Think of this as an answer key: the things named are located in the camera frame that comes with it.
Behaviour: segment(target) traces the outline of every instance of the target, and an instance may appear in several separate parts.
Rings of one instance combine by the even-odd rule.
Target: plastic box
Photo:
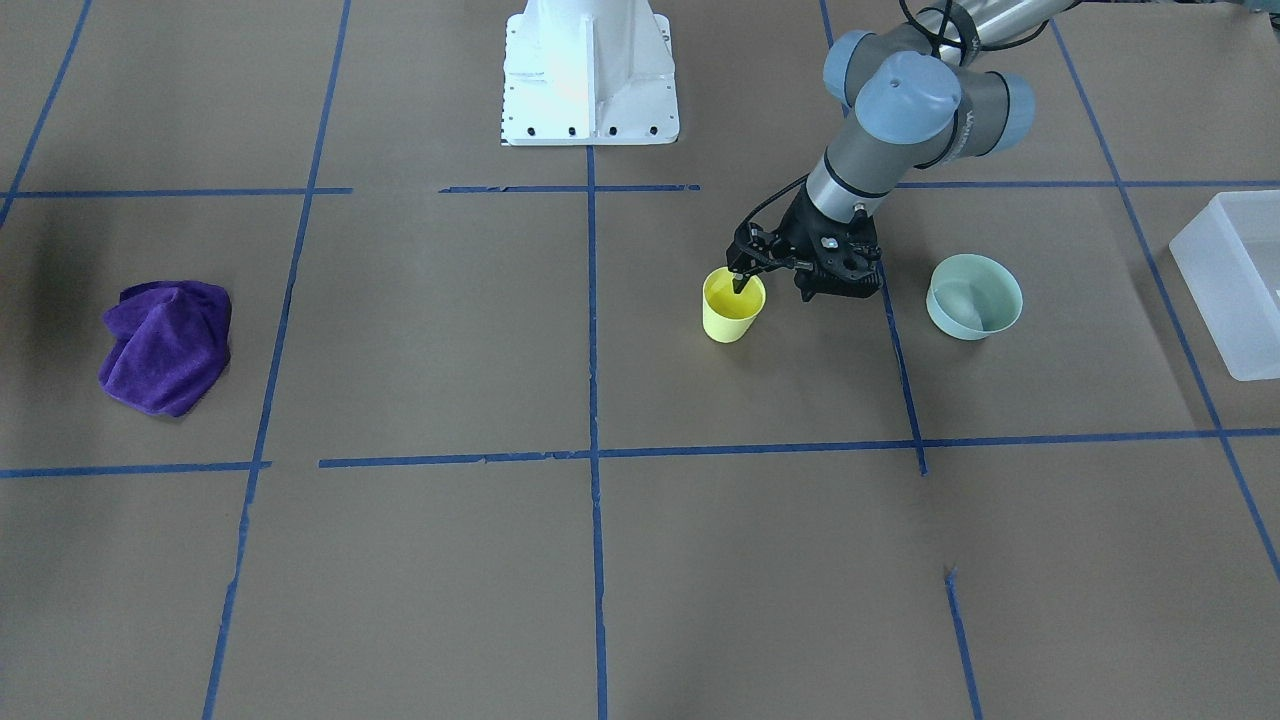
[[[1169,249],[1231,377],[1280,378],[1280,190],[1217,193]]]

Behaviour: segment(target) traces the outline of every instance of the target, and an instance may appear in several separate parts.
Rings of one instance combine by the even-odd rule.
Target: white mounting bracket
[[[529,0],[507,20],[504,145],[680,136],[671,23],[648,0]]]

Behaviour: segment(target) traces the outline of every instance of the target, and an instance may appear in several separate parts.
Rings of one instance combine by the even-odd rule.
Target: blue joint cap
[[[822,64],[822,82],[827,86],[827,92],[836,96],[846,106],[849,97],[845,96],[845,77],[849,74],[849,63],[854,59],[854,50],[864,37],[876,35],[863,29],[855,29],[840,36],[827,51],[827,61]]]
[[[1009,118],[1005,120],[1005,131],[1000,133],[1000,140],[989,152],[1007,150],[1027,137],[1036,122],[1036,91],[1029,82],[1012,73],[996,73],[1005,81],[1009,88]]]
[[[938,135],[960,106],[951,67],[914,50],[893,53],[858,91],[854,113],[879,141],[915,145]]]

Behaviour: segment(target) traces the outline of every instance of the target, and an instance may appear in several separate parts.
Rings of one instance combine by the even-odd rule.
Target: purple cloth
[[[102,315],[115,347],[97,372],[108,395],[148,415],[186,414],[230,361],[232,301],[196,281],[154,282],[120,293]]]

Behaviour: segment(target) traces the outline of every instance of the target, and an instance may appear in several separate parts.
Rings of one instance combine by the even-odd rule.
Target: purple towel
[[[97,380],[108,395],[148,415],[186,414],[230,361],[232,301],[215,284],[133,286],[102,322],[115,347]]]

